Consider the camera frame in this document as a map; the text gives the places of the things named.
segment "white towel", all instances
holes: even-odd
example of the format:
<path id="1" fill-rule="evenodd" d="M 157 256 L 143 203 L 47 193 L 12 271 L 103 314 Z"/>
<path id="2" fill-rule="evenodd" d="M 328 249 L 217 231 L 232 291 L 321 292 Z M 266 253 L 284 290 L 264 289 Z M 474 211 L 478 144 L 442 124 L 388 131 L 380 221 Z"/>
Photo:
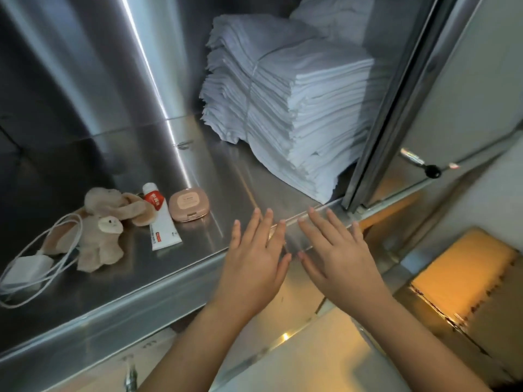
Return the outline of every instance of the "white towel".
<path id="1" fill-rule="evenodd" d="M 360 46 L 269 15 L 214 19 L 202 119 L 222 140 L 246 141 L 275 176 L 321 203 L 363 150 L 386 74 Z"/>
<path id="2" fill-rule="evenodd" d="M 393 65 L 401 56 L 423 0 L 302 0 L 291 13 L 334 42 L 363 46 Z"/>

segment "cardboard box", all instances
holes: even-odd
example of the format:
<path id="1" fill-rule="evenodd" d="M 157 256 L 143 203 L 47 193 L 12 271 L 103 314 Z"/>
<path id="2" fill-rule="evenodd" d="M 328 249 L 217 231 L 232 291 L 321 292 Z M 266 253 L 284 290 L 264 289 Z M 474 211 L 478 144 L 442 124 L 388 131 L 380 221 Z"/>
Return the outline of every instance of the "cardboard box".
<path id="1" fill-rule="evenodd" d="M 412 285 L 454 323 L 464 324 L 518 256 L 506 243 L 473 228 L 422 271 Z"/>
<path id="2" fill-rule="evenodd" d="M 395 296 L 490 386 L 523 379 L 523 258 L 512 247 L 469 230 Z"/>

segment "beige plush toy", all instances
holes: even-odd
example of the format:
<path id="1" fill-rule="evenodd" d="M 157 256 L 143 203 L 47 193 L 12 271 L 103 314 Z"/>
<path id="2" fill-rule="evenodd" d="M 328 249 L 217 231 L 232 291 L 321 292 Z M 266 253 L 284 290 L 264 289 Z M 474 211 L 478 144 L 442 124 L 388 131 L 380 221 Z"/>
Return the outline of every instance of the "beige plush toy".
<path id="1" fill-rule="evenodd" d="M 136 226 L 146 226 L 156 218 L 154 206 L 130 193 L 95 187 L 85 195 L 85 206 L 76 211 L 83 218 L 83 230 L 78 244 L 77 269 L 97 270 L 104 264 L 114 264 L 123 257 L 118 238 L 123 231 L 121 220 L 131 219 Z M 79 225 L 62 231 L 60 237 L 44 243 L 45 254 L 66 253 L 77 234 Z"/>

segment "white cable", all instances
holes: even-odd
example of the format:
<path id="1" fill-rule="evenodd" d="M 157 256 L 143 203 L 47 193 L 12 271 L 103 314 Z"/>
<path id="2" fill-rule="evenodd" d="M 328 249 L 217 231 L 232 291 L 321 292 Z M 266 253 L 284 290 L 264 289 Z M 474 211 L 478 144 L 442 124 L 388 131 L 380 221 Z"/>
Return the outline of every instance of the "white cable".
<path id="1" fill-rule="evenodd" d="M 5 276 L 7 275 L 7 273 L 9 272 L 9 270 L 13 267 L 15 261 L 22 254 L 24 254 L 27 249 L 29 249 L 38 239 L 40 239 L 44 235 L 49 235 L 56 227 L 62 226 L 67 223 L 75 223 L 80 226 L 78 229 L 78 232 L 76 233 L 76 236 L 73 240 L 73 243 L 71 244 L 71 247 L 69 248 L 69 251 L 66 254 L 64 254 L 64 256 L 52 268 L 50 268 L 49 270 L 44 272 L 36 281 L 33 281 L 31 283 L 26 283 L 21 286 L 14 287 L 12 289 L 3 289 L 0 287 L 0 295 L 14 294 L 20 290 L 26 289 L 29 286 L 35 285 L 37 283 L 45 282 L 45 284 L 40 289 L 38 289 L 38 291 L 35 294 L 33 294 L 31 297 L 27 298 L 25 301 L 22 301 L 21 303 L 12 305 L 12 304 L 7 304 L 7 303 L 3 302 L 0 299 L 1 307 L 18 308 L 24 304 L 29 303 L 31 300 L 33 300 L 38 295 L 40 295 L 40 293 L 42 293 L 42 291 L 44 291 L 47 288 L 47 286 L 49 286 L 50 283 L 52 281 L 54 281 L 54 279 L 59 274 L 61 274 L 63 271 L 65 271 L 67 268 L 69 268 L 72 264 L 76 263 L 77 258 L 73 259 L 69 264 L 65 265 L 69 259 L 69 256 L 73 252 L 73 250 L 76 248 L 76 246 L 78 246 L 78 242 L 80 241 L 80 237 L 82 236 L 82 232 L 83 232 L 83 223 L 82 223 L 82 217 L 80 215 L 78 215 L 76 213 L 69 213 L 69 214 L 66 214 L 65 216 L 61 217 L 56 223 L 53 224 L 53 226 L 51 228 L 49 228 L 48 230 L 45 230 L 39 236 L 37 236 L 35 239 L 33 239 L 30 244 L 28 244 L 26 247 L 24 247 L 23 250 L 20 253 L 18 253 L 14 259 L 11 260 L 11 262 L 7 265 L 6 269 L 2 273 L 2 276 L 0 277 L 0 286 L 2 285 L 2 282 L 5 278 Z"/>

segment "door handle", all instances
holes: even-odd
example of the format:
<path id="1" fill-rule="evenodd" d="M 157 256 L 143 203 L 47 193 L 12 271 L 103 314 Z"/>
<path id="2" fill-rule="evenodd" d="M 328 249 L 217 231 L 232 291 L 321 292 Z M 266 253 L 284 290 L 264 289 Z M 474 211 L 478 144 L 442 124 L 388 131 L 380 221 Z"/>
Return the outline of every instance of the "door handle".
<path id="1" fill-rule="evenodd" d="M 400 150 L 400 156 L 409 164 L 422 168 L 425 171 L 425 176 L 430 179 L 437 179 L 441 176 L 441 169 L 437 165 L 427 165 L 422 158 L 405 147 Z"/>

